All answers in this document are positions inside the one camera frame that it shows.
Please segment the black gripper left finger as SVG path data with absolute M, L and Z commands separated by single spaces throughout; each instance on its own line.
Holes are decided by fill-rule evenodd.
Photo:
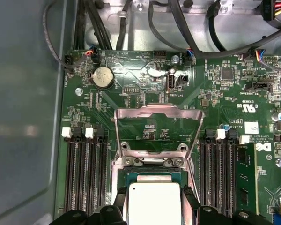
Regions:
M 53 225 L 127 225 L 124 220 L 124 205 L 127 187 L 118 189 L 113 205 L 103 206 L 99 212 L 88 215 L 81 210 L 71 210 L 55 219 Z

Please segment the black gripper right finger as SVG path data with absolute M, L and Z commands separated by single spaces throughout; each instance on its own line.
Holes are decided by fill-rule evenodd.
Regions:
M 236 211 L 227 217 L 211 206 L 201 205 L 191 187 L 181 188 L 181 211 L 186 225 L 271 225 L 263 216 L 250 211 Z

